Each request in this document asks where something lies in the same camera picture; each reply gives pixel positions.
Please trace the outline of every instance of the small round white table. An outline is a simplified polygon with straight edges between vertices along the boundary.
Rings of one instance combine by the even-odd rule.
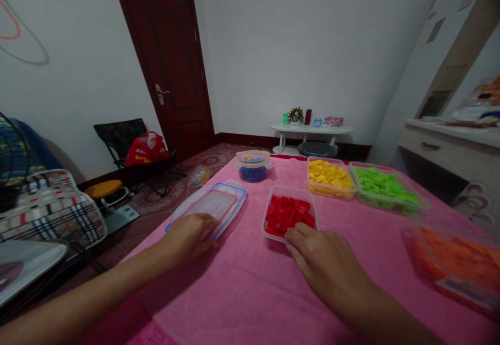
[[[286,132],[296,132],[303,133],[304,138],[302,142],[307,141],[308,134],[330,134],[332,135],[332,139],[330,140],[331,145],[335,145],[335,136],[339,134],[349,134],[354,131],[353,128],[345,127],[345,126],[332,126],[332,127],[319,127],[315,128],[313,126],[306,125],[283,125],[283,124],[274,124],[271,125],[271,129],[280,131],[280,145],[277,145],[272,149],[275,154],[279,155],[288,155],[288,156],[302,156],[299,153],[297,147],[287,146],[286,145]]]

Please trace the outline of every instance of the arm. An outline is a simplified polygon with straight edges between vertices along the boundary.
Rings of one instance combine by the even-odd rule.
[[[70,342],[144,285],[216,247],[201,237],[217,224],[206,214],[179,219],[157,244],[0,328],[0,343]]]
[[[341,319],[373,342],[442,343],[421,322],[378,287],[342,236],[303,223],[285,237],[309,285]]]

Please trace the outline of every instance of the door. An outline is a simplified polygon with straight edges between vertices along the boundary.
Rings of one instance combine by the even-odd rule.
[[[168,149],[185,160],[210,148],[214,128],[193,0],[121,2]]]

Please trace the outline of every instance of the pink tablecloth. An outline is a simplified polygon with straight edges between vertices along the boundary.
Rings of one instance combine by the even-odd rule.
[[[103,323],[96,335],[110,339],[125,323],[130,343],[234,344],[358,342],[360,338],[313,294],[291,257],[268,250],[261,222],[275,184],[306,189],[307,163],[273,158],[261,183],[242,182],[248,198],[217,252],[150,284]],[[234,163],[208,185],[240,180]],[[428,220],[477,231],[465,218],[419,189],[432,205]],[[492,343],[500,327],[432,290],[419,279],[402,241],[408,220],[399,215],[315,195],[322,230],[343,234],[374,281],[448,343]],[[157,242],[165,223],[127,258]]]

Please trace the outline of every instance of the red bag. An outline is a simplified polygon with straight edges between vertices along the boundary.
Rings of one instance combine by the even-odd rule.
[[[125,159],[125,166],[155,163],[169,156],[170,152],[165,148],[163,137],[150,131],[134,139]]]

